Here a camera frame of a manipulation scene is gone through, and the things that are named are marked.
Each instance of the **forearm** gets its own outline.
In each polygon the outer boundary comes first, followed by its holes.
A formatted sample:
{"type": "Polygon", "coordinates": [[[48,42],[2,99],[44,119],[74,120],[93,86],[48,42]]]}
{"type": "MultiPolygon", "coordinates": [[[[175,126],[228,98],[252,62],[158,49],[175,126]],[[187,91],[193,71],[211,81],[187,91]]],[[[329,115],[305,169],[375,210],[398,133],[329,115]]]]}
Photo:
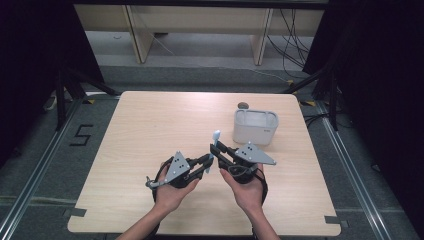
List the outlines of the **forearm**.
{"type": "Polygon", "coordinates": [[[169,214],[169,211],[154,206],[144,217],[138,220],[127,231],[120,235],[118,240],[137,239],[147,237],[153,229],[169,214]]]}
{"type": "Polygon", "coordinates": [[[253,230],[259,240],[280,240],[261,208],[245,210],[245,213],[252,223],[253,230]]]}

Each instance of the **person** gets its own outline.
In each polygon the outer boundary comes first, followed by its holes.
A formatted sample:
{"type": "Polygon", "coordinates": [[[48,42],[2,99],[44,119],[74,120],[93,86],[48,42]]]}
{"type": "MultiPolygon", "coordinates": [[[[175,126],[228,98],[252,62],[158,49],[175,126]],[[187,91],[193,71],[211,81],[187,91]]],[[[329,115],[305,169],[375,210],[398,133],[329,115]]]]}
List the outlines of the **person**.
{"type": "MultiPolygon", "coordinates": [[[[169,166],[162,170],[159,177],[160,180],[165,179],[168,168],[169,166]]],[[[261,170],[258,173],[262,175],[262,164],[258,164],[258,168],[261,170]]],[[[233,190],[237,205],[249,218],[257,238],[259,240],[279,240],[280,238],[272,228],[262,209],[262,183],[260,180],[254,178],[247,184],[239,184],[226,170],[220,169],[220,173],[225,182],[233,190]]],[[[195,179],[187,187],[180,189],[174,188],[169,184],[160,186],[157,189],[156,202],[152,209],[117,239],[140,240],[147,237],[169,213],[178,208],[184,197],[193,191],[198,183],[199,179],[195,179]]]]}

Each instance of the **white plastic container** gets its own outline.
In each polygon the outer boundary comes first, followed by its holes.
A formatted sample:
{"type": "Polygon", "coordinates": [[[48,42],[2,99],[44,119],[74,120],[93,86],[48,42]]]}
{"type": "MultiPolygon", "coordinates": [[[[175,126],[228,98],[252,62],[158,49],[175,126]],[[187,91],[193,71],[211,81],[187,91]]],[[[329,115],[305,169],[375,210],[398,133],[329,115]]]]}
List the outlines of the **white plastic container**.
{"type": "Polygon", "coordinates": [[[234,113],[233,140],[237,143],[268,145],[278,127],[278,116],[271,111],[237,109],[234,113]]]}

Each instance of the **hand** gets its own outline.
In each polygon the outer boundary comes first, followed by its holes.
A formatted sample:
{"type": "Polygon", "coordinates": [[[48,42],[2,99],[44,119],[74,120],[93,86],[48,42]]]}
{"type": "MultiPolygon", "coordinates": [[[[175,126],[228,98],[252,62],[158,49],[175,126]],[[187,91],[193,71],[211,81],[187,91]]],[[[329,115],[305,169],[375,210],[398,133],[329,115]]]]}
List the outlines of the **hand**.
{"type": "MultiPolygon", "coordinates": [[[[262,171],[257,171],[259,177],[263,176],[263,165],[258,164],[258,168],[262,171]]],[[[234,192],[237,205],[243,209],[244,212],[254,211],[262,209],[262,193],[263,187],[261,181],[256,177],[246,184],[240,184],[234,180],[229,172],[224,169],[220,169],[221,175],[225,182],[231,187],[234,192]]]]}
{"type": "MultiPolygon", "coordinates": [[[[169,164],[168,166],[164,167],[162,172],[160,173],[160,181],[163,181],[165,179],[168,169],[169,164]]],[[[160,209],[165,210],[168,213],[175,211],[178,206],[180,206],[184,197],[196,188],[198,182],[199,179],[195,179],[185,188],[175,188],[169,184],[165,184],[163,186],[158,187],[156,192],[155,207],[159,207],[160,209]]]]}

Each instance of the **wooden table top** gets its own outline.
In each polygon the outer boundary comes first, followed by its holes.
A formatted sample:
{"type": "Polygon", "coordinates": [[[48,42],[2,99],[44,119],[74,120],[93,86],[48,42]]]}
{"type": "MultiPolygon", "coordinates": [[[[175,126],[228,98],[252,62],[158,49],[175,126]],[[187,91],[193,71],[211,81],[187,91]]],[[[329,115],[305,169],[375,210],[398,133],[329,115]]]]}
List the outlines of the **wooden table top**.
{"type": "MultiPolygon", "coordinates": [[[[336,236],[339,224],[298,102],[293,95],[200,92],[125,92],[81,191],[71,232],[121,233],[153,206],[146,176],[177,150],[186,158],[209,153],[215,130],[228,147],[239,102],[275,112],[279,126],[272,142],[258,145],[277,161],[265,165],[269,192],[264,212],[278,235],[336,236]]],[[[165,218],[158,234],[251,235],[251,224],[237,206],[215,162],[197,188],[165,218]]]]}

